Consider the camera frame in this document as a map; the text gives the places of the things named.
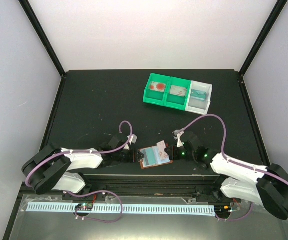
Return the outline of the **small circuit board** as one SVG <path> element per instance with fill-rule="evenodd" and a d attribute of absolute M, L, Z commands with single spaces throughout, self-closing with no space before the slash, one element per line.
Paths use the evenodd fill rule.
<path fill-rule="evenodd" d="M 92 203 L 79 203 L 76 205 L 75 210 L 76 211 L 90 211 L 93 208 Z"/>
<path fill-rule="evenodd" d="M 238 211 L 238 210 L 239 210 L 238 208 L 235 208 L 230 205 L 215 205 L 214 206 L 214 211 L 220 212 L 220 213 L 226 213 L 226 212 L 231 213 L 231 212 Z"/>

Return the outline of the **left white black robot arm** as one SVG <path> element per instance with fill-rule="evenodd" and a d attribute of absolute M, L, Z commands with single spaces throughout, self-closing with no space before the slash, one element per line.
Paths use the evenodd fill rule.
<path fill-rule="evenodd" d="M 49 191 L 69 191 L 79 199 L 87 199 L 91 187 L 82 173 L 75 170 L 95 170 L 111 164 L 137 163 L 144 154 L 135 146 L 136 135 L 117 133 L 99 149 L 71 150 L 59 148 L 55 144 L 46 145 L 40 152 L 22 166 L 25 183 L 36 194 Z"/>

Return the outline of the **left black frame post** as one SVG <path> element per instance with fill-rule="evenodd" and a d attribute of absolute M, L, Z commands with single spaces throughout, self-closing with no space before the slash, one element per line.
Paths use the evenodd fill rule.
<path fill-rule="evenodd" d="M 36 16 L 30 2 L 28 0 L 18 0 L 22 9 L 24 10 L 28 20 L 30 21 L 32 27 L 34 28 L 36 34 L 38 35 L 42 45 L 44 46 L 46 52 L 48 53 L 53 65 L 55 66 L 57 72 L 61 77 L 64 77 L 66 72 L 59 61 L 42 25 L 40 24 L 38 17 Z"/>

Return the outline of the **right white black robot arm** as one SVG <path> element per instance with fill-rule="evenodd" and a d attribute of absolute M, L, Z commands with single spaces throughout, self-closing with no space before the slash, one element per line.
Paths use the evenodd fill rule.
<path fill-rule="evenodd" d="M 164 149 L 170 160 L 189 160 L 210 169 L 224 179 L 211 188 L 211 196 L 221 202 L 241 199 L 263 207 L 272 216 L 288 218 L 288 174 L 277 164 L 250 164 L 205 148 L 191 131 L 178 132 L 176 144 Z"/>

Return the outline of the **left small circuit board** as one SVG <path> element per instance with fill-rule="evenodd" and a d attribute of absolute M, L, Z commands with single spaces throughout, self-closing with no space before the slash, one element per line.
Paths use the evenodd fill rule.
<path fill-rule="evenodd" d="M 75 210 L 76 211 L 90 211 L 93 208 L 92 203 L 79 203 L 76 205 Z"/>

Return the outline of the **middle green plastic bin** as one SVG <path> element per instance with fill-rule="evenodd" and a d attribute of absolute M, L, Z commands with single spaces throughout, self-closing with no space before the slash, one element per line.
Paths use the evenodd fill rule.
<path fill-rule="evenodd" d="M 187 79 L 170 77 L 166 87 L 164 106 L 184 111 L 188 100 L 188 91 L 191 81 Z"/>

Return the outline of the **right black frame post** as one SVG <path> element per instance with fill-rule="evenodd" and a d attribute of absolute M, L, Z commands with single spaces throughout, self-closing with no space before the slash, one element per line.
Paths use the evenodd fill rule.
<path fill-rule="evenodd" d="M 262 44 L 264 43 L 266 37 L 268 36 L 270 30 L 274 26 L 276 20 L 278 19 L 280 13 L 282 12 L 283 8 L 285 7 L 287 0 L 277 0 L 272 8 L 269 16 L 267 17 L 263 27 L 261 28 L 253 46 L 251 47 L 246 59 L 244 60 L 240 70 L 239 75 L 244 76 L 247 72 L 248 68 L 250 67 L 252 61 L 254 60 L 256 54 L 258 53 L 259 49 L 261 48 Z"/>

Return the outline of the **pink white numbered card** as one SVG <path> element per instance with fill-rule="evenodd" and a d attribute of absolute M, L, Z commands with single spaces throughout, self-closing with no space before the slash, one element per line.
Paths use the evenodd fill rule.
<path fill-rule="evenodd" d="M 157 147 L 157 151 L 158 151 L 158 156 L 160 160 L 167 160 L 169 157 L 165 152 L 165 142 L 164 141 L 160 141 L 158 143 L 156 143 L 156 147 Z"/>

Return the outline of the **right small circuit board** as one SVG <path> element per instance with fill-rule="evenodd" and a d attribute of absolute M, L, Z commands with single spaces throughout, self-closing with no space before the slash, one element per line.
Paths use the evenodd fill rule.
<path fill-rule="evenodd" d="M 215 205 L 214 206 L 214 211 L 220 212 L 220 213 L 226 213 L 226 212 L 231 213 L 231 212 L 238 211 L 238 210 L 239 210 L 238 208 L 235 208 L 230 205 Z"/>

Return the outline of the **white plastic bin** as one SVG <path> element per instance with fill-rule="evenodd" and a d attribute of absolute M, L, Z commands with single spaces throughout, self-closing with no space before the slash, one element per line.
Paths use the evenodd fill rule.
<path fill-rule="evenodd" d="M 191 81 L 185 111 L 206 115 L 211 103 L 211 93 L 211 84 Z"/>

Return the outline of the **brown leather card holder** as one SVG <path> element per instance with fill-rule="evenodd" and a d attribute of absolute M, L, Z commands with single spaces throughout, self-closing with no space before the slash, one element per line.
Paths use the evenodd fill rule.
<path fill-rule="evenodd" d="M 159 167 L 163 165 L 172 164 L 173 161 L 166 159 L 166 160 L 160 160 L 158 156 L 158 151 L 156 146 L 151 146 L 147 148 L 142 148 L 140 151 L 144 155 L 144 161 L 140 161 L 140 167 L 141 169 L 148 169 L 148 168 L 154 168 Z"/>

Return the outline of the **green plastic bin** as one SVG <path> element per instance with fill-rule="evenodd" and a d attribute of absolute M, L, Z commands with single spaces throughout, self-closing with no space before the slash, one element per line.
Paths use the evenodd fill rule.
<path fill-rule="evenodd" d="M 170 77 L 166 87 L 164 106 L 184 111 L 188 100 L 188 91 L 191 81 L 187 79 Z"/>
<path fill-rule="evenodd" d="M 169 76 L 150 73 L 144 88 L 143 102 L 163 106 L 166 99 L 166 90 L 169 82 Z"/>

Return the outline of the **white card in middle bin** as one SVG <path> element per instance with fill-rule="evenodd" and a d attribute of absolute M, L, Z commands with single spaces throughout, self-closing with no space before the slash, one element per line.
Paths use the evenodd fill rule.
<path fill-rule="evenodd" d="M 187 89 L 182 86 L 171 85 L 169 94 L 184 97 L 186 95 Z"/>

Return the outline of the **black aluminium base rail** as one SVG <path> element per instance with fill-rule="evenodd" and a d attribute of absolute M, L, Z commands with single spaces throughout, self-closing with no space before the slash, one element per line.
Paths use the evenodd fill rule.
<path fill-rule="evenodd" d="M 232 203 L 219 190 L 225 178 L 219 175 L 87 175 L 86 186 L 77 193 L 113 192 L 120 197 L 180 197 L 198 202 Z"/>

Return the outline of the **teal card in white bin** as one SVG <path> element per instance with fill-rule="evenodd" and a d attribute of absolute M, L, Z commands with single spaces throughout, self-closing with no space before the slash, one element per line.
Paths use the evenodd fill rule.
<path fill-rule="evenodd" d="M 190 93 L 190 98 L 196 99 L 199 101 L 204 101 L 206 99 L 207 93 L 204 91 L 192 89 Z"/>

